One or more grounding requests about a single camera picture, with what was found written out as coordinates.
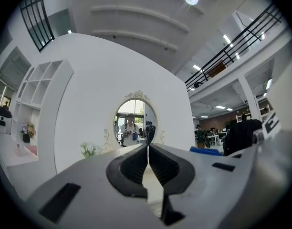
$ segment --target mirror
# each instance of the mirror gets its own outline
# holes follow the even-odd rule
[[[129,100],[114,118],[114,135],[120,146],[151,143],[156,132],[156,116],[142,100]]]

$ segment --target black rectangular slot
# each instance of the black rectangular slot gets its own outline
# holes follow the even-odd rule
[[[73,183],[66,184],[39,210],[39,213],[56,224],[80,188]]]
[[[222,163],[214,163],[212,166],[216,167],[216,168],[219,168],[219,169],[222,169],[222,170],[227,170],[227,171],[230,171],[230,172],[232,172],[235,169],[235,166],[225,165],[225,164],[222,164]]]

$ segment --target pink object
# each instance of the pink object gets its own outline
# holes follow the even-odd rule
[[[37,146],[25,146],[28,150],[30,150],[33,154],[38,156],[37,154]]]

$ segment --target tree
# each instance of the tree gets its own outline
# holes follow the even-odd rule
[[[140,108],[140,115],[144,115],[143,108]],[[144,122],[143,118],[135,118],[135,123],[143,123],[143,122]]]

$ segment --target white pillar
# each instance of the white pillar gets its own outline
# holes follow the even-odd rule
[[[248,104],[249,104],[249,109],[252,115],[252,119],[255,120],[261,120],[261,115],[260,112],[258,110],[258,103],[255,101],[255,98],[253,96],[252,90],[249,86],[249,83],[247,82],[247,79],[244,76],[241,76],[238,78],[241,87],[243,88],[243,91],[246,95]]]

